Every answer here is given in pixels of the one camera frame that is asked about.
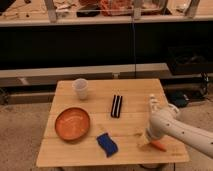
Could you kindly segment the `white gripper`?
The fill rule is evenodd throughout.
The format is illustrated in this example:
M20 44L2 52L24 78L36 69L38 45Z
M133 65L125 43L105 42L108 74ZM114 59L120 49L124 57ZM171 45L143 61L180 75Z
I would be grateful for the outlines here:
M164 137L164 134L154 130L152 127L147 127L145 130L145 136L147 139L142 138L138 141L137 146L139 148L144 147L145 145L148 145L151 141L160 140Z

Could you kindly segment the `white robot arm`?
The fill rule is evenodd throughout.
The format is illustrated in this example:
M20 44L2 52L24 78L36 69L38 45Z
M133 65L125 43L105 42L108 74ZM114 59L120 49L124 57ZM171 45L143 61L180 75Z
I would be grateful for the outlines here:
M161 107L154 94L149 96L149 107L148 126L139 138L139 147L168 135L213 159L213 132L179 121L179 109L173 104Z

